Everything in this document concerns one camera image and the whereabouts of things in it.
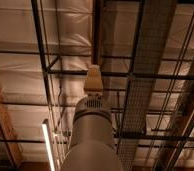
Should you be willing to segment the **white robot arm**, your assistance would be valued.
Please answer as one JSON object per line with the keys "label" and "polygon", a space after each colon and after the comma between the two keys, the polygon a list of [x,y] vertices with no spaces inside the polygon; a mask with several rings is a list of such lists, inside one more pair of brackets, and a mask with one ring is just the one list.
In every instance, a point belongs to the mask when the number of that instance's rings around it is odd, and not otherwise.
{"label": "white robot arm", "polygon": [[98,65],[89,67],[84,91],[86,96],[76,104],[70,146],[60,171],[123,171]]}

